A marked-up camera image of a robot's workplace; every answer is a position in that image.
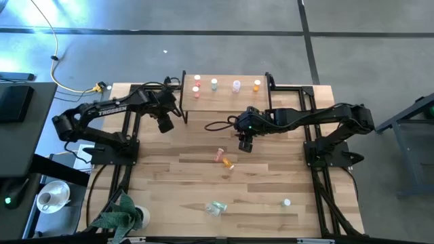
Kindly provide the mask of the clear pill bottle green label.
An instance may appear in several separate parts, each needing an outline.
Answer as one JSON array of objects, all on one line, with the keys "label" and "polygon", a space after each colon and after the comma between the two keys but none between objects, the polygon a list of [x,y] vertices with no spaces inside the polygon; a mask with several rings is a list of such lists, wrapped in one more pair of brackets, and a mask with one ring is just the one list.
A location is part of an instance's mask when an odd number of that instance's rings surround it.
[{"label": "clear pill bottle green label", "polygon": [[212,216],[218,217],[220,215],[221,210],[220,210],[220,208],[216,207],[214,204],[208,203],[205,206],[205,212],[212,215]]}]

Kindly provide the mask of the wooden shelf black metal legs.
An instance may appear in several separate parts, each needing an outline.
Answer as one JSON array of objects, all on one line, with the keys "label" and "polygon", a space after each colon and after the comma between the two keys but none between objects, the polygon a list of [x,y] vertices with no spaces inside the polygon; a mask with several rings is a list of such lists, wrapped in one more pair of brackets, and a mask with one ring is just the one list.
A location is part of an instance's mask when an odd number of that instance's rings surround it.
[{"label": "wooden shelf black metal legs", "polygon": [[[180,89],[180,110],[184,113],[184,122],[188,122],[190,112],[242,112],[248,106],[259,110],[270,107],[269,73],[264,75],[200,75],[200,97],[195,98],[192,88],[195,86],[195,75],[182,72]],[[218,88],[212,90],[211,80],[218,80]],[[233,93],[233,82],[239,80],[241,89]],[[254,81],[261,80],[260,89],[255,92]]]}]

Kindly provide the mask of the white box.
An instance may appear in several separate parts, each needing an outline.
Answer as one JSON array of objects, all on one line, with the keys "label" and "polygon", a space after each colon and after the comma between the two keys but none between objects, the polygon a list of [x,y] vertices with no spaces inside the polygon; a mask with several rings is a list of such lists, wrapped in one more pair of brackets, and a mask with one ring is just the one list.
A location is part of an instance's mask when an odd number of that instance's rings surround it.
[{"label": "white box", "polygon": [[94,145],[91,144],[80,144],[79,149],[76,152],[78,159],[75,159],[74,169],[78,169],[80,171],[91,171],[94,166],[90,163],[92,160],[92,156],[84,151],[85,148],[93,148]]}]

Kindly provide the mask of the green plant white pot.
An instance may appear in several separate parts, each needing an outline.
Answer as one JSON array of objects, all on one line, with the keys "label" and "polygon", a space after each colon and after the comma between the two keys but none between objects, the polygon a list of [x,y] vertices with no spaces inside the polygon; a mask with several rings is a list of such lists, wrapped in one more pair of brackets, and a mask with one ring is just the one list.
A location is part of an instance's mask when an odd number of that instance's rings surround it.
[{"label": "green plant white pot", "polygon": [[92,227],[114,229],[114,237],[109,244],[120,244],[131,230],[140,230],[149,225],[151,215],[147,208],[135,205],[132,198],[122,190],[119,204],[110,202],[111,210],[102,212],[91,223]]}]

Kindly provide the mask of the black desk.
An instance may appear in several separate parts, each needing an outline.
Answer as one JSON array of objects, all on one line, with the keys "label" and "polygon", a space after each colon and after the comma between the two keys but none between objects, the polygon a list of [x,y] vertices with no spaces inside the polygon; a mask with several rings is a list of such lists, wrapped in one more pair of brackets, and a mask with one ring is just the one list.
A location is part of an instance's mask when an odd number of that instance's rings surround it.
[{"label": "black desk", "polygon": [[[35,197],[40,189],[42,176],[57,178],[72,184],[86,186],[89,175],[60,164],[50,158],[34,154],[16,173],[8,173],[6,166],[0,167],[0,242],[19,240],[23,237],[28,219],[31,216]],[[7,187],[11,183],[26,182],[23,198],[16,208],[6,206]]]}]

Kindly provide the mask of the silver aluminium extrusion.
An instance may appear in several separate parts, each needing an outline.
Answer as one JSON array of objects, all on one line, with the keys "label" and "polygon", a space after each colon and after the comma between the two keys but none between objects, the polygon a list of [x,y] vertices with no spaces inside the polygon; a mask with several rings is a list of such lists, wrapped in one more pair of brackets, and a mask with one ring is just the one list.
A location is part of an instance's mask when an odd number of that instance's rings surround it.
[{"label": "silver aluminium extrusion", "polygon": [[333,239],[297,239],[297,244],[336,244]]},{"label": "silver aluminium extrusion", "polygon": [[124,237],[119,240],[108,238],[107,244],[144,244],[146,243],[145,237]]}]

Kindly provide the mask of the black closed laptop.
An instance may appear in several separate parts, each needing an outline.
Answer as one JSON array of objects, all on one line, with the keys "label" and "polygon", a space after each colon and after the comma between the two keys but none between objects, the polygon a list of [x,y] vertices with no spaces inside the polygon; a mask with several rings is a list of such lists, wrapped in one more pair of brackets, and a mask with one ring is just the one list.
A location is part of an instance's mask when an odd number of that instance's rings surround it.
[{"label": "black closed laptop", "polygon": [[6,87],[0,96],[0,123],[21,123],[33,97],[34,89],[27,85]]}]

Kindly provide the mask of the dark grey desk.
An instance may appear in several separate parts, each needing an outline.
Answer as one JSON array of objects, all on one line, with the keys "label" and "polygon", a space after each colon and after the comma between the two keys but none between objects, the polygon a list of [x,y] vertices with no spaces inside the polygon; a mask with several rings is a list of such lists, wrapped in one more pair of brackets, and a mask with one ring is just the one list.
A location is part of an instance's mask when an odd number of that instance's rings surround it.
[{"label": "dark grey desk", "polygon": [[25,176],[57,90],[55,83],[0,83],[0,104],[10,87],[29,86],[33,94],[22,122],[0,123],[0,178]]}]

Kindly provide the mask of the black flat device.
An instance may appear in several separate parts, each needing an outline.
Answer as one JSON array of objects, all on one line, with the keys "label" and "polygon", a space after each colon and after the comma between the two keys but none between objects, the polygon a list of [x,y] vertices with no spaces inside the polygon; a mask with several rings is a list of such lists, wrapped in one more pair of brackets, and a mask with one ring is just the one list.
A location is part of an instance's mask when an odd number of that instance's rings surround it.
[{"label": "black flat device", "polygon": [[0,79],[8,81],[34,81],[35,76],[32,73],[0,72]]}]

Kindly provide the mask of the white cup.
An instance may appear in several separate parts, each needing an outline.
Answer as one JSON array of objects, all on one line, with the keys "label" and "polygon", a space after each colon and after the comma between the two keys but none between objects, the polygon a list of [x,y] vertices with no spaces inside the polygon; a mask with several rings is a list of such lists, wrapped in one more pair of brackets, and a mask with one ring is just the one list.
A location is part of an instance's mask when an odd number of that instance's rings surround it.
[{"label": "white cup", "polygon": [[44,192],[38,196],[37,203],[39,204],[39,209],[45,211],[56,204],[56,198],[52,193]]}]

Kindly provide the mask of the black computer mouse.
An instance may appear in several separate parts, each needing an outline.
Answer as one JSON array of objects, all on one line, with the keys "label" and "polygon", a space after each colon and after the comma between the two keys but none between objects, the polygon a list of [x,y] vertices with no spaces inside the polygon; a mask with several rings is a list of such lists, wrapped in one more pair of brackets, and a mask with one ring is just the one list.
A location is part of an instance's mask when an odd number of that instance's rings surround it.
[{"label": "black computer mouse", "polygon": [[4,206],[7,209],[19,207],[24,198],[28,181],[28,178],[11,178],[5,182]]}]

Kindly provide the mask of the grey blue table frame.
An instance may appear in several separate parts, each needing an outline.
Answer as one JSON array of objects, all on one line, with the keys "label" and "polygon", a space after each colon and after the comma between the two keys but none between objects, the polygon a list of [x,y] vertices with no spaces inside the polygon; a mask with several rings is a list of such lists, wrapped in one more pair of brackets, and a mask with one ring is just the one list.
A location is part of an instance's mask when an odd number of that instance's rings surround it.
[{"label": "grey blue table frame", "polygon": [[375,129],[381,134],[392,129],[410,178],[398,197],[434,195],[434,178],[424,181],[424,170],[434,170],[434,93],[417,99],[411,106],[382,122]]}]

